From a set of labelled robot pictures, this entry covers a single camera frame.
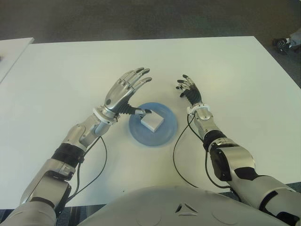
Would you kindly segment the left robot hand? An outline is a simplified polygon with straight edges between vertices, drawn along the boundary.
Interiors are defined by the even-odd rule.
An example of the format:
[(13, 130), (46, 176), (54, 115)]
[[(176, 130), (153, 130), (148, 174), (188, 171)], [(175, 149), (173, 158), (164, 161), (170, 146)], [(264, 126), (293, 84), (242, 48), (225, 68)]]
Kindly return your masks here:
[(149, 71), (149, 68), (141, 67), (122, 75), (109, 90), (104, 106), (115, 114), (137, 114), (142, 116), (150, 114), (151, 110), (149, 109), (140, 109), (129, 104), (133, 94), (145, 83), (152, 80), (151, 77), (141, 78)]

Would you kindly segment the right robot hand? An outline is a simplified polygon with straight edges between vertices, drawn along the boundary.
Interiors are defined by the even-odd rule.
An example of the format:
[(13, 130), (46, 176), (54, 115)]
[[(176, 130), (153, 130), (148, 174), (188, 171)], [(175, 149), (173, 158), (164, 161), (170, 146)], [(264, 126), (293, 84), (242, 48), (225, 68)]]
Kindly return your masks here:
[(202, 103), (202, 96), (195, 82), (188, 75), (183, 74), (182, 77), (184, 80), (177, 80), (175, 87), (181, 91), (180, 97), (186, 97), (191, 105)]

